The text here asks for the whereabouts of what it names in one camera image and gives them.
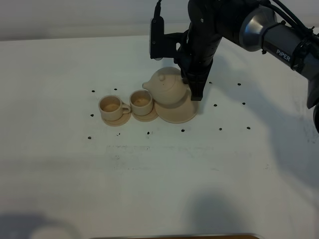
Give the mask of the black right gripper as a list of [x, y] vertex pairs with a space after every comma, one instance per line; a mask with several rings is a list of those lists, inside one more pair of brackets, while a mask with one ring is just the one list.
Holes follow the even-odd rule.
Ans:
[[221, 39], [222, 36], [213, 28], [202, 23], [190, 23], [183, 35], [178, 50], [182, 57], [174, 59], [174, 63], [181, 69], [183, 83], [189, 85], [192, 101], [201, 101], [203, 98], [207, 76]]

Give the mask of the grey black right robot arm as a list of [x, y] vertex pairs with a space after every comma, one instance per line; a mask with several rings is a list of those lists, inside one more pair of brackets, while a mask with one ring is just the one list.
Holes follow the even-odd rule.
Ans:
[[280, 1], [191, 0], [190, 26], [180, 48], [191, 58], [182, 75], [191, 99], [200, 101], [222, 38], [269, 53], [308, 80], [307, 107], [319, 122], [319, 37]]

